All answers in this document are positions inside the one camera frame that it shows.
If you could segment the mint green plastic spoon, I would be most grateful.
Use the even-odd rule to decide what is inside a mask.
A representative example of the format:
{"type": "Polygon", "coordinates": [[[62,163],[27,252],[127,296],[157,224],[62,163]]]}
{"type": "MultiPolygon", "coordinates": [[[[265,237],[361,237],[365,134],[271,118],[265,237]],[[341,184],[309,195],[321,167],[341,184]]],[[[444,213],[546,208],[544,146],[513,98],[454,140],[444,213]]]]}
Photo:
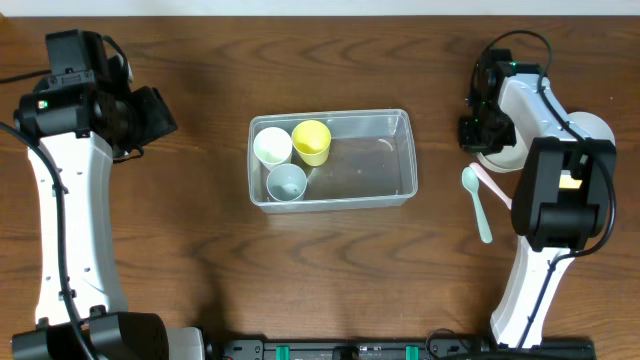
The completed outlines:
{"type": "Polygon", "coordinates": [[[465,167],[462,171],[461,182],[471,196],[480,239],[483,243],[489,244],[493,241],[493,236],[479,198],[480,180],[471,167],[465,167]]]}

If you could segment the yellow plastic bowl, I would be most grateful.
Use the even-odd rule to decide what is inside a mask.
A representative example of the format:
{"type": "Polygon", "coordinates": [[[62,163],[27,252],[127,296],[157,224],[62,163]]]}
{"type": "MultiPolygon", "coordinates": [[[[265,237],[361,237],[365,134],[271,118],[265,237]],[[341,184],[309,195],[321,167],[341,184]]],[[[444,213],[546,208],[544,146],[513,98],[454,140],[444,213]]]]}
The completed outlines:
{"type": "Polygon", "coordinates": [[[580,179],[574,179],[569,170],[562,170],[559,179],[560,189],[579,189],[582,185],[580,179]]]}

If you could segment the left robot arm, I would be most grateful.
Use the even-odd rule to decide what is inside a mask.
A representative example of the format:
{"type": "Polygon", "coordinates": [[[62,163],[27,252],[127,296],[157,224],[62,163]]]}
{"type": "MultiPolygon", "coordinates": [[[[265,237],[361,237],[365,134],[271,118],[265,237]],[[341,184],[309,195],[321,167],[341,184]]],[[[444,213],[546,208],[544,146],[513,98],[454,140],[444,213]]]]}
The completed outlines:
{"type": "Polygon", "coordinates": [[[203,359],[200,329],[132,312],[110,220],[115,164],[176,129],[158,90],[132,90],[114,40],[69,30],[46,38],[50,67],[24,95],[8,132],[28,149],[39,196],[42,275],[35,327],[11,340],[17,359],[203,359]]]}

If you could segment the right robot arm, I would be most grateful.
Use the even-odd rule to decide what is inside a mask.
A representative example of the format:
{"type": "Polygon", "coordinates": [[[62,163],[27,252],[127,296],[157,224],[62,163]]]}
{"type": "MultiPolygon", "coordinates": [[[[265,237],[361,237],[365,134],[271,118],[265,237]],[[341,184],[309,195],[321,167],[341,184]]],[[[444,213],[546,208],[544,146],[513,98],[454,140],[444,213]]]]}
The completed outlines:
{"type": "Polygon", "coordinates": [[[517,254],[491,332],[501,347],[535,348],[564,272],[589,239],[612,229],[615,137],[600,117],[566,112],[545,70],[508,49],[481,53],[468,104],[460,147],[489,170],[520,174],[509,205],[517,254]]]}

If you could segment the white plastic cup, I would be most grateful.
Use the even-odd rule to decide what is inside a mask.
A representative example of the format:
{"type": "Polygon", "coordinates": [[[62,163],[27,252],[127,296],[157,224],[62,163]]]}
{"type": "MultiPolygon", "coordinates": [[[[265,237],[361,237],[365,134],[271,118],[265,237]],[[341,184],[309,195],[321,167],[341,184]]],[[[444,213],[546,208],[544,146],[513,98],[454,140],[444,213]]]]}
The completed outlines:
{"type": "Polygon", "coordinates": [[[292,151],[291,136],[278,127],[261,130],[253,140],[254,155],[269,171],[279,165],[290,163],[292,151]]]}

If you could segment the grey plastic bowl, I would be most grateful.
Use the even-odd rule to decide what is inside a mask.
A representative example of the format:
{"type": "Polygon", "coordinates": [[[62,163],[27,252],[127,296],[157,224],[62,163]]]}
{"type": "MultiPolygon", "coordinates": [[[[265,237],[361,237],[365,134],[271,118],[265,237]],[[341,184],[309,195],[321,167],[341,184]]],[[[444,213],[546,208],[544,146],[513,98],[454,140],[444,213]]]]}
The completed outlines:
{"type": "Polygon", "coordinates": [[[578,111],[570,113],[569,119],[572,127],[579,128],[588,137],[609,140],[613,145],[616,145],[613,131],[609,125],[597,115],[578,111]]]}

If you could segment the yellow plastic cup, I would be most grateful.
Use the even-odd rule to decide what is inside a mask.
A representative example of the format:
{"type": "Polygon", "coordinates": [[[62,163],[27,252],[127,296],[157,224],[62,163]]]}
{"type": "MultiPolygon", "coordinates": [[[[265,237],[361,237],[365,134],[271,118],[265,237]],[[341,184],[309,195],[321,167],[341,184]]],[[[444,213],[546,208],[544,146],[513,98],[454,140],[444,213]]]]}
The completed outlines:
{"type": "Polygon", "coordinates": [[[309,166],[323,165],[329,156],[331,133],[329,128],[317,120],[306,120],[293,130],[292,142],[302,161],[309,166]]]}

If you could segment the grey plastic cup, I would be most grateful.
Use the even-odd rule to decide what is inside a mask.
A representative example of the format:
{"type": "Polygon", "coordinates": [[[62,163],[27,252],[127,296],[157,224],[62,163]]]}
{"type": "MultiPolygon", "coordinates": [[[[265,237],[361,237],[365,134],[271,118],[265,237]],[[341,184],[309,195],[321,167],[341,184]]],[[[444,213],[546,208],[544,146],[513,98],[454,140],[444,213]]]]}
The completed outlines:
{"type": "Polygon", "coordinates": [[[301,201],[307,189],[306,173],[295,164],[278,165],[267,176],[266,189],[275,201],[301,201]]]}

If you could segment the white plastic bowl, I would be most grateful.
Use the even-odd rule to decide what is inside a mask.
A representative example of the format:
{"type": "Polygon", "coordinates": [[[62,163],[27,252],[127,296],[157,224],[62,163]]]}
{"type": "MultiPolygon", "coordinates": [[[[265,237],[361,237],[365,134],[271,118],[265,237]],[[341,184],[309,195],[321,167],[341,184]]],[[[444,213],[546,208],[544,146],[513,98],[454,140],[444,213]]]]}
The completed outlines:
{"type": "Polygon", "coordinates": [[[522,144],[504,146],[502,151],[490,155],[479,153],[477,159],[486,169],[497,173],[519,171],[524,167],[528,149],[522,144]]]}

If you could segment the pink plastic fork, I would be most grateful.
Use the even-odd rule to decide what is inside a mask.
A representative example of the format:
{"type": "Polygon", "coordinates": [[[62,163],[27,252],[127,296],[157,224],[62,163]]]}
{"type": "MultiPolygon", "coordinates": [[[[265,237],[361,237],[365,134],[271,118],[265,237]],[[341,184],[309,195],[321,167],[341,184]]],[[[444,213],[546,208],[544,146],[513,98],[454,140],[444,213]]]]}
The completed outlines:
{"type": "Polygon", "coordinates": [[[499,197],[508,209],[512,207],[512,199],[495,183],[491,176],[483,169],[483,167],[472,162],[469,167],[475,172],[479,180],[486,185],[497,197],[499,197]]]}

